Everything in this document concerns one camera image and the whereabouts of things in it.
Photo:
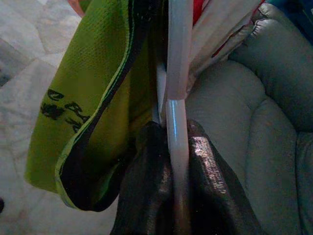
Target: green cloth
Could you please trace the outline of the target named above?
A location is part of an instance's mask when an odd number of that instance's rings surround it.
[[[71,207],[94,210],[109,191],[116,159],[151,119],[144,41],[158,1],[89,0],[82,7],[86,15],[42,101],[25,179]],[[70,180],[81,176],[82,192]],[[73,195],[84,193],[86,205],[74,202]]]

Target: gray leather sofa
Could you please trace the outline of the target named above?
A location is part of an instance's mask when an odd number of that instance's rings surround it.
[[[313,234],[313,48],[270,4],[196,81],[187,117],[237,174],[270,235]]]

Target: white plastic tube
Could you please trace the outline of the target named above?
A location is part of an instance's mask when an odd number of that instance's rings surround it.
[[[175,232],[191,234],[189,213],[189,148],[185,96],[193,22],[193,0],[169,1],[169,39],[167,55],[166,123],[174,176]]]

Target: marble floor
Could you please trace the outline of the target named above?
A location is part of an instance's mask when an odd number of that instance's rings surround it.
[[[0,235],[108,235],[104,212],[66,207],[23,180],[41,99],[80,18],[66,0],[0,0]]]

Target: red object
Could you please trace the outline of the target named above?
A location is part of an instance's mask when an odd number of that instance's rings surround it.
[[[194,0],[194,18],[193,18],[194,25],[202,14],[203,2],[204,0]]]

